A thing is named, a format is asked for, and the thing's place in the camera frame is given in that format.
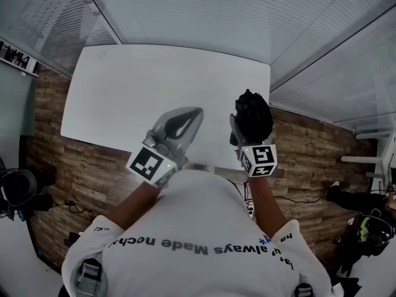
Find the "person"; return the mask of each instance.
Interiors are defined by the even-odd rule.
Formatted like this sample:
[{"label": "person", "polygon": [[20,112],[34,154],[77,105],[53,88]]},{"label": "person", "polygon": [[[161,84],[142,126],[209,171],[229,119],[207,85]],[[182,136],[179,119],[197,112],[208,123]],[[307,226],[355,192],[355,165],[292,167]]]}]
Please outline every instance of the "person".
[{"label": "person", "polygon": [[182,170],[165,189],[142,183],[71,246],[62,265],[70,296],[89,258],[103,268],[103,296],[290,297],[300,283],[330,296],[325,268],[267,179],[249,184],[257,224],[237,188],[217,175]]},{"label": "person", "polygon": [[381,214],[381,218],[390,226],[396,226],[396,200],[393,192],[388,196],[382,194],[367,194],[361,192],[342,191],[340,183],[334,182],[329,188],[326,200],[335,202],[344,209],[355,210],[363,215]]}]

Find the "white wall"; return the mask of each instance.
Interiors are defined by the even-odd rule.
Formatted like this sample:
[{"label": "white wall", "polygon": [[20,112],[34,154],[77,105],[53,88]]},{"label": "white wall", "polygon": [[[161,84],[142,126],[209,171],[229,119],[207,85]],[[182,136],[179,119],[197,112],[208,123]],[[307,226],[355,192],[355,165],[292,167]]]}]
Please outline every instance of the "white wall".
[{"label": "white wall", "polygon": [[[19,136],[0,136],[0,156],[18,167]],[[62,277],[35,254],[25,222],[0,219],[0,287],[9,297],[54,297]]]},{"label": "white wall", "polygon": [[36,80],[0,63],[0,134],[34,135]]}]

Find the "wooden floor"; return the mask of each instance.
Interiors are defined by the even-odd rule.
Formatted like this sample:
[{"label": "wooden floor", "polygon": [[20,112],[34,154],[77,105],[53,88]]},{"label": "wooden floor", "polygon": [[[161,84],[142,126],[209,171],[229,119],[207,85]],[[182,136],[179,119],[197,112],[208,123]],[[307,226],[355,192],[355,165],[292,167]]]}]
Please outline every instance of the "wooden floor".
[{"label": "wooden floor", "polygon": [[[41,71],[35,103],[35,137],[24,137],[24,164],[56,174],[56,184],[47,191],[57,203],[74,200],[87,209],[106,213],[118,205],[139,184],[125,169],[129,153],[61,137],[61,123],[69,81],[51,71]],[[278,168],[269,177],[276,196],[294,200],[316,200],[335,180],[341,187],[364,192],[368,165],[341,163],[342,155],[374,156],[375,145],[355,140],[344,129],[319,121],[272,109],[271,138],[277,146]],[[243,172],[217,168],[216,174],[236,183],[246,180]],[[278,199],[282,211],[295,204]],[[335,252],[334,238],[347,228],[356,213],[330,202],[307,205],[286,214],[300,222],[301,232],[316,256],[326,265]],[[91,218],[87,212],[70,213],[65,207],[36,212],[31,219],[37,245],[43,256],[60,267],[69,232],[83,231]]]}]

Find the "fiducial marker cube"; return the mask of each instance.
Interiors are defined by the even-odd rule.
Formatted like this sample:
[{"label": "fiducial marker cube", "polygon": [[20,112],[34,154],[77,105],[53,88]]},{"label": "fiducial marker cube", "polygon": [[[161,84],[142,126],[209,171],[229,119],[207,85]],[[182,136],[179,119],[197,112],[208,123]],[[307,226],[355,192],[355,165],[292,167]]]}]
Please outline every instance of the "fiducial marker cube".
[{"label": "fiducial marker cube", "polygon": [[159,154],[154,148],[141,144],[132,152],[126,168],[155,187],[162,187],[178,171],[175,162]]},{"label": "fiducial marker cube", "polygon": [[278,165],[275,144],[245,146],[239,159],[249,177],[269,176]]}]

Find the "cable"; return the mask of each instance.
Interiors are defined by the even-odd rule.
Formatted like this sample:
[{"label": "cable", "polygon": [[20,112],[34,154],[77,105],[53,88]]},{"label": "cable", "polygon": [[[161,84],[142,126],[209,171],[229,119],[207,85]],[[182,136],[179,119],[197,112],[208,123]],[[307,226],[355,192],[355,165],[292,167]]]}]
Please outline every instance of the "cable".
[{"label": "cable", "polygon": [[[246,190],[248,190],[248,187],[247,187],[248,184],[249,184],[248,180],[243,183],[244,188],[245,188],[245,198],[244,198],[245,201],[252,200],[252,199],[246,199]],[[316,199],[315,201],[295,201],[293,199],[282,197],[282,196],[274,196],[274,198],[289,200],[289,201],[294,202],[295,204],[307,204],[308,205],[308,204],[315,204],[315,203],[319,202],[324,197],[325,193],[326,193],[326,191],[323,190],[323,195],[321,195],[321,197]]]},{"label": "cable", "polygon": [[321,202],[325,202],[325,201],[327,201],[327,200],[322,200],[322,201],[318,201],[318,202],[310,202],[310,203],[304,204],[304,205],[298,205],[297,207],[293,207],[293,208],[291,208],[289,210],[286,210],[285,212],[283,212],[283,214],[285,215],[286,213],[288,213],[288,212],[290,212],[290,211],[292,211],[294,209],[301,208],[301,207],[304,207],[306,205],[320,204]]},{"label": "cable", "polygon": [[[69,207],[69,211],[70,211],[71,213],[83,213],[83,212],[86,211],[86,208],[85,208],[83,205],[78,204],[78,203],[74,202],[73,200],[65,200],[63,204],[57,204],[57,203],[55,203],[51,208],[48,209],[48,211],[50,211],[52,208],[59,207],[59,206],[61,206],[61,205],[66,205],[66,206],[68,206],[68,207]],[[6,218],[6,217],[13,217],[15,214],[17,214],[17,212],[18,212],[18,210],[17,210],[16,212],[14,211],[13,214],[7,214],[7,215],[0,216],[0,219]],[[94,210],[92,210],[92,209],[87,210],[87,212],[88,212],[88,216],[89,216],[90,218],[95,218],[95,214],[94,214],[94,213],[96,213],[97,215],[99,215],[98,212],[96,212],[96,211],[94,211]]]},{"label": "cable", "polygon": [[236,190],[239,192],[239,194],[241,195],[241,197],[243,198],[243,196],[242,196],[242,193],[241,193],[241,191],[239,190],[239,188],[237,187],[237,185],[233,182],[233,181],[230,181],[229,179],[227,179],[232,185],[234,185],[234,187],[236,188]]},{"label": "cable", "polygon": [[321,197],[316,199],[315,201],[295,201],[293,199],[285,198],[285,197],[282,197],[282,196],[274,196],[274,198],[281,198],[281,199],[290,200],[290,201],[293,201],[295,204],[307,204],[307,205],[309,205],[309,204],[315,204],[316,202],[320,201],[324,197],[325,193],[326,193],[326,191],[323,191],[323,195],[321,195]]}]

